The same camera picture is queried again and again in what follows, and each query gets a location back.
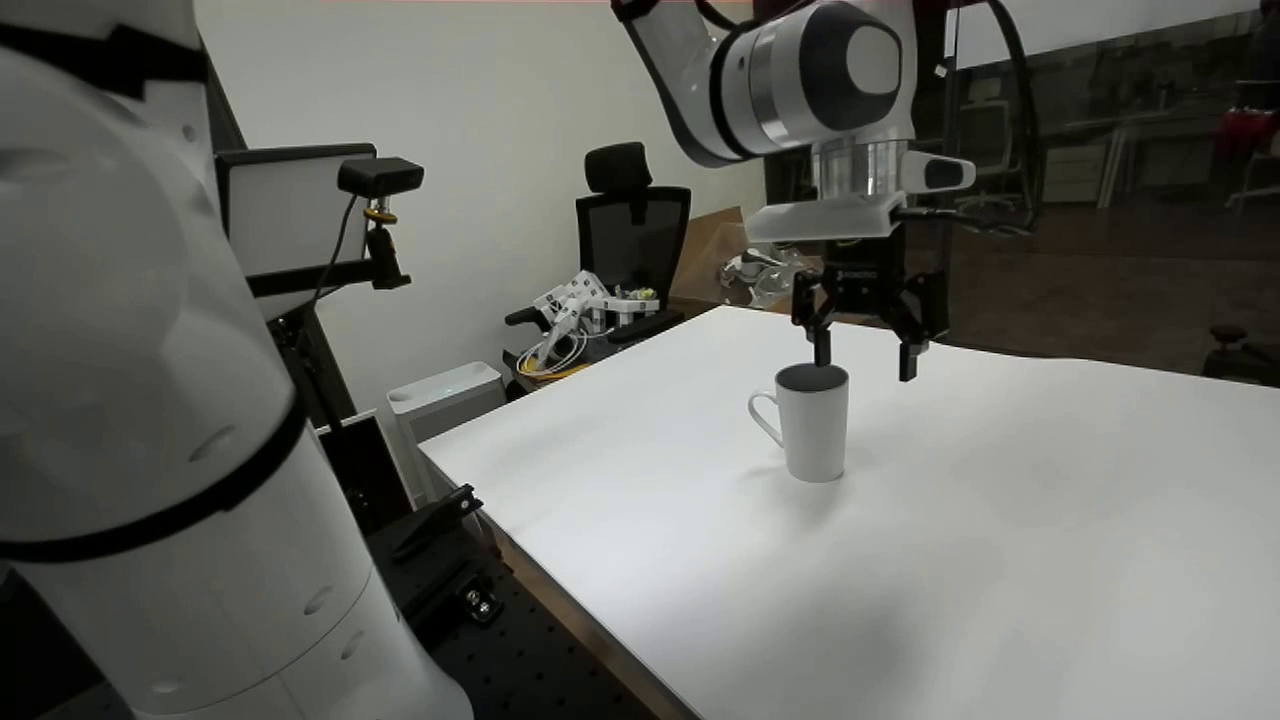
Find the white tablecloth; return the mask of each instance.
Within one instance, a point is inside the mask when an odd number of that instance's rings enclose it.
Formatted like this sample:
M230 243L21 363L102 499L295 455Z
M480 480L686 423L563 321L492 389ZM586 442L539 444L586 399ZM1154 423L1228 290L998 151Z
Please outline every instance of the white tablecloth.
M425 453L698 716L1280 716L1280 391L837 329L845 483L747 391L809 362L719 309Z

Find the white robotic arm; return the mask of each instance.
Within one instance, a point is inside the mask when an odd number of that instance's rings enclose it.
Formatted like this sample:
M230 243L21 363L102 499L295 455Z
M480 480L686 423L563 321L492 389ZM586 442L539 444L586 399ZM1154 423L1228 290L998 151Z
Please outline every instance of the white robotic arm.
M886 239L911 195L961 192L969 161L911 151L911 0L816 0L713 34L692 0L610 0L680 147L735 163L816 147L816 200L764 207L753 243Z
M647 64L672 131L698 163L813 147L816 200L771 205L747 243L820 248L823 273L797 278L793 321L832 363L832 313L884 321L899 379L945 329L945 278L902 273L915 195L964 192L977 169L911 147L919 78L915 0L813 0L777 20L732 30L705 0L610 0Z
M196 55L174 0L0 3L0 558L137 716L465 720L218 236Z

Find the white mug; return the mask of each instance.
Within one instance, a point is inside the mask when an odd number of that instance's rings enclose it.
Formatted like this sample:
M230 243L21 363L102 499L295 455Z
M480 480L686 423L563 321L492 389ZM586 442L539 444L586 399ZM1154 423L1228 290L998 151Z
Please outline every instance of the white mug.
M845 480L847 371L837 363L793 363L777 371L777 398L747 399L753 419L783 450L800 480Z

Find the chair backrest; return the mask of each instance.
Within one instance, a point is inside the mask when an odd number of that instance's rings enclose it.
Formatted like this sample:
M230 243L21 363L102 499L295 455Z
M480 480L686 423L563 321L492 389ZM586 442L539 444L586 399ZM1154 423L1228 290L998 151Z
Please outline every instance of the chair backrest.
M586 151L574 200L580 263L608 290L653 290L666 305L686 229L686 188L653 188L640 145Z

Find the wall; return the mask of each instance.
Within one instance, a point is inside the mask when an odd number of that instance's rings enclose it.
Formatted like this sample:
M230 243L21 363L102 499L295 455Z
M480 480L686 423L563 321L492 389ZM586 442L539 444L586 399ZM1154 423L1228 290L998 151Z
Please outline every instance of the wall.
M680 158L608 0L209 0L199 30L247 147L371 141L427 173L394 205L412 283L319 309L365 409L530 341L498 321L570 278L586 147L643 141L694 214L764 200L760 163Z
M1004 0L1026 55L1257 13L1257 0ZM982 3L961 13L961 69L1008 61Z

